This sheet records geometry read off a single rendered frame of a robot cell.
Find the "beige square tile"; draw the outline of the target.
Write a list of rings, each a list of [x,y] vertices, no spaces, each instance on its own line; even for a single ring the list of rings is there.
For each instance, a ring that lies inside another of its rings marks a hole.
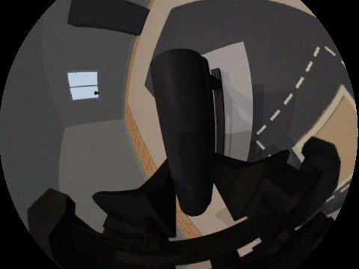
[[[304,161],[304,156],[301,153],[303,143],[306,143],[312,135],[323,138],[327,143],[335,144],[341,160],[341,171],[337,182],[339,183],[338,188],[341,188],[348,180],[352,179],[356,162],[358,144],[356,102],[346,87],[341,84],[336,95],[324,110],[317,122],[305,135],[300,137],[300,140],[296,141],[296,144],[291,146],[291,149],[302,163]],[[338,191],[338,188],[335,188],[335,191]]]

